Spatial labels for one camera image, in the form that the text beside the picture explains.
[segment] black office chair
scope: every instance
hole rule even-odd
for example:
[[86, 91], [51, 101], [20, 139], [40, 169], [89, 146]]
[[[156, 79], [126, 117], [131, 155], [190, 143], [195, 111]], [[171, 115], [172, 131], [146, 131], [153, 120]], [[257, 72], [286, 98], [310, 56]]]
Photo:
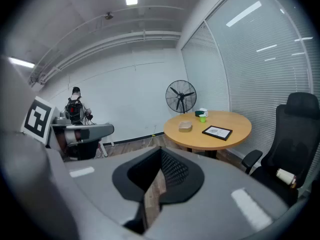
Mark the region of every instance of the black office chair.
[[[319, 141], [320, 109], [317, 97], [305, 92], [291, 93], [286, 105], [276, 108], [271, 149], [251, 176], [292, 206], [298, 199], [297, 188], [305, 182]], [[242, 160], [247, 174], [261, 156], [261, 151], [254, 150]], [[290, 188], [276, 177], [279, 168], [296, 176], [296, 188]]]

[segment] fan stand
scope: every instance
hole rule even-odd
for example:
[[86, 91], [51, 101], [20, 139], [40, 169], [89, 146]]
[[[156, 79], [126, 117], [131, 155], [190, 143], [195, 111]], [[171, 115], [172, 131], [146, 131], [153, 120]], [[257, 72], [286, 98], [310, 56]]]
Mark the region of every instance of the fan stand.
[[184, 95], [182, 94], [182, 93], [179, 93], [179, 95], [178, 95], [178, 97], [177, 97], [180, 101], [181, 101], [181, 103], [182, 103], [182, 110], [183, 110], [183, 113], [185, 114], [186, 113], [186, 111], [185, 111], [185, 105], [184, 105]]

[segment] wooden floor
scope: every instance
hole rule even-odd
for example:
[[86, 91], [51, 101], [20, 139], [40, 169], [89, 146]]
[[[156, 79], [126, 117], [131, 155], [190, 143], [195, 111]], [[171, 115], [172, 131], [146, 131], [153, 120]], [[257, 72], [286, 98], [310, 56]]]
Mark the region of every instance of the wooden floor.
[[[166, 136], [159, 135], [153, 138], [145, 138], [141, 140], [131, 141], [122, 144], [115, 144], [114, 146], [107, 145], [104, 146], [106, 152], [108, 153], [108, 157], [116, 156], [119, 154], [128, 153], [131, 151], [140, 150], [146, 147], [154, 147], [154, 146], [161, 146], [161, 147], [169, 147], [169, 148], [176, 148], [180, 150], [187, 150], [186, 147], [180, 146], [175, 144], [173, 141], [166, 138]], [[200, 150], [192, 150], [193, 153], [200, 152]], [[218, 160], [227, 162], [232, 164], [241, 170], [245, 170], [244, 167], [241, 165], [241, 159], [234, 154], [226, 151], [226, 150], [219, 150], [216, 154], [216, 158]], [[153, 183], [151, 184], [148, 191], [145, 193], [144, 196], [144, 206], [146, 211], [146, 220], [147, 226], [150, 227], [151, 224], [155, 221], [159, 214], [159, 196], [166, 192], [166, 183], [164, 175], [161, 171], [155, 177]]]

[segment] window blinds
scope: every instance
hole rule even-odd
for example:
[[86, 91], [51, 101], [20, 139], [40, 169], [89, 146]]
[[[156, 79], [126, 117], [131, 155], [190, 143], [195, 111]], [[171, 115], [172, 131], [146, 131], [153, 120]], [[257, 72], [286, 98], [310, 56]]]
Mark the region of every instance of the window blinds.
[[[317, 31], [314, 29], [308, 15], [301, 8], [300, 4], [296, 0], [277, 0], [288, 13], [292, 19], [294, 25], [300, 33], [301, 40], [295, 39], [293, 42], [296, 45], [301, 45], [303, 42], [307, 56], [309, 58], [311, 72], [312, 72], [312, 84], [313, 94], [316, 95], [320, 101], [320, 45], [319, 36]], [[318, 147], [309, 172], [306, 176], [305, 183], [308, 185], [314, 179], [315, 173], [319, 173], [320, 167], [320, 148]]]
[[182, 49], [188, 81], [196, 91], [194, 110], [229, 111], [226, 72], [217, 45], [205, 23]]
[[265, 156], [274, 140], [276, 107], [293, 92], [310, 92], [307, 60], [297, 32], [274, 0], [227, 0], [207, 24], [221, 52], [230, 110], [252, 123], [232, 151]]

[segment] mesh chair back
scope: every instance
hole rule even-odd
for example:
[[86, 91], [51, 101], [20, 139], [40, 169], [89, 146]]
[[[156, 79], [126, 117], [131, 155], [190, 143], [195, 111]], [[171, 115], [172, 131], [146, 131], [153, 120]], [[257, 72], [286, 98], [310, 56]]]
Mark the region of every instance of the mesh chair back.
[[296, 187], [305, 182], [320, 141], [320, 109], [316, 96], [295, 92], [286, 105], [276, 108], [272, 147], [261, 165], [271, 173], [283, 169], [296, 176]]

